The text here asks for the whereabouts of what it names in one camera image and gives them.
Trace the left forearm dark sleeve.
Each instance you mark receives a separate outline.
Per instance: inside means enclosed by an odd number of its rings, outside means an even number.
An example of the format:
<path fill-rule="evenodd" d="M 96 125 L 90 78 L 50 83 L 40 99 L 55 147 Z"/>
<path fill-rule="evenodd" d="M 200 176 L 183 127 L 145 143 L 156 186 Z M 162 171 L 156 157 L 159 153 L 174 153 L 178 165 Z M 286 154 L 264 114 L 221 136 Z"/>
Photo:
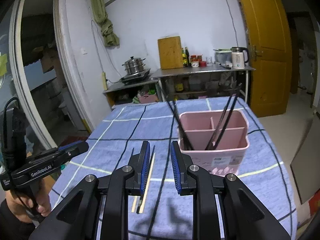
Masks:
<path fill-rule="evenodd" d="M 1 203 L 0 231 L 1 239 L 29 239 L 35 230 L 33 223 L 21 222 L 10 210 L 7 201 Z"/>

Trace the left hand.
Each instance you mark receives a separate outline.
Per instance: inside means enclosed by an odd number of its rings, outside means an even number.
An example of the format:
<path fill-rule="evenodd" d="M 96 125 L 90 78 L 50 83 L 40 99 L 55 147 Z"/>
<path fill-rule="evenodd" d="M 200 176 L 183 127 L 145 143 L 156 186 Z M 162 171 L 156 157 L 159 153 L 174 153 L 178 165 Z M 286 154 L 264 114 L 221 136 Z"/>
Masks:
<path fill-rule="evenodd" d="M 39 181 L 39 190 L 35 194 L 35 199 L 37 212 L 43 217 L 47 217 L 50 214 L 52 207 L 49 195 L 46 191 L 44 179 Z M 32 222 L 31 218 L 27 215 L 26 207 L 32 209 L 34 203 L 28 196 L 22 194 L 18 197 L 13 191 L 6 191 L 5 200 L 7 201 L 9 210 L 19 221 L 24 223 Z"/>

